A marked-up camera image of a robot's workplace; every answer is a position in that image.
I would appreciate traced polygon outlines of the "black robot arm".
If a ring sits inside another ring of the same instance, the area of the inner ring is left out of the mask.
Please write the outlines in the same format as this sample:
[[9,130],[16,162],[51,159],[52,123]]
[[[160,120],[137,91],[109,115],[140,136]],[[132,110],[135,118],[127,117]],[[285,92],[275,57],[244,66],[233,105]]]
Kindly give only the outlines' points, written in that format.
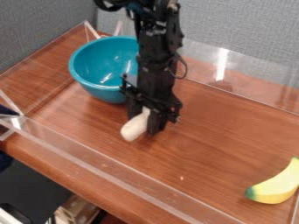
[[183,47],[180,4],[177,0],[93,0],[103,11],[125,10],[135,21],[139,45],[137,74],[124,73],[120,92],[125,96],[127,115],[139,116],[144,109],[149,115],[144,123],[149,135],[175,123],[183,103],[173,93],[176,67],[183,63],[177,49]]

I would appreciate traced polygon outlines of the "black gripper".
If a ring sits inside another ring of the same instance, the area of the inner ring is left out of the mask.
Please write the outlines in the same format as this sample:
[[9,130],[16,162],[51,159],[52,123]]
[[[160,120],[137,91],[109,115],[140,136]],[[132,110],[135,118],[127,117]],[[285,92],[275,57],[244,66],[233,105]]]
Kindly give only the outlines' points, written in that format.
[[128,119],[149,109],[147,132],[151,136],[164,130],[167,122],[176,122],[183,103],[173,93],[180,57],[173,57],[161,64],[144,64],[137,60],[137,75],[123,73],[120,92],[125,96]]

